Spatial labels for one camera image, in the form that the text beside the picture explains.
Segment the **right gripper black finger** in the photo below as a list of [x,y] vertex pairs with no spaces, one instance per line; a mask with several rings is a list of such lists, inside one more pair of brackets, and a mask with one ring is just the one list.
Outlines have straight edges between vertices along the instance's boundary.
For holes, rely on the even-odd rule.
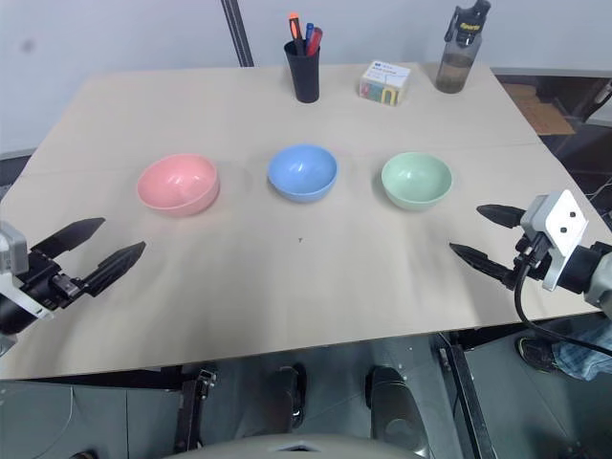
[[449,243],[448,245],[455,254],[473,269],[501,282],[508,289],[515,287],[517,277],[515,270],[490,260],[484,252],[469,246],[455,243]]
[[521,225],[525,210],[503,205],[482,205],[476,208],[477,212],[496,225],[512,229]]

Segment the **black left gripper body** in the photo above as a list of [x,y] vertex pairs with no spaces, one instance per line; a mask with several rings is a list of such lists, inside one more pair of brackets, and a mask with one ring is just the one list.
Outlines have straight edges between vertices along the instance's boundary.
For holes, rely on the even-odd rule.
[[65,274],[47,255],[31,251],[28,262],[29,269],[19,275],[20,289],[46,309],[65,309],[84,294],[84,284]]

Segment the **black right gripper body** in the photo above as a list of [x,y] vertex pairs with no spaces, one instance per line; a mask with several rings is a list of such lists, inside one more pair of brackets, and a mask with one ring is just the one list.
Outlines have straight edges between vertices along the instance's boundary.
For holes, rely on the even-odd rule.
[[552,257],[549,249],[552,243],[541,231],[530,237],[524,233],[515,245],[517,256],[514,259],[513,281],[517,283],[520,271],[526,267],[526,275],[535,280],[543,280],[549,271]]

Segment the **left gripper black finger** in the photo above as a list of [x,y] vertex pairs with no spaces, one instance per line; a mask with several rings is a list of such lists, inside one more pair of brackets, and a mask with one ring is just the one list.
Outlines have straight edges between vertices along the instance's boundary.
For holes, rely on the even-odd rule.
[[146,244],[140,242],[108,256],[83,280],[83,291],[90,296],[102,293],[138,262],[145,247]]
[[55,259],[66,251],[80,246],[105,222],[103,217],[75,221],[45,238],[30,250],[30,260]]

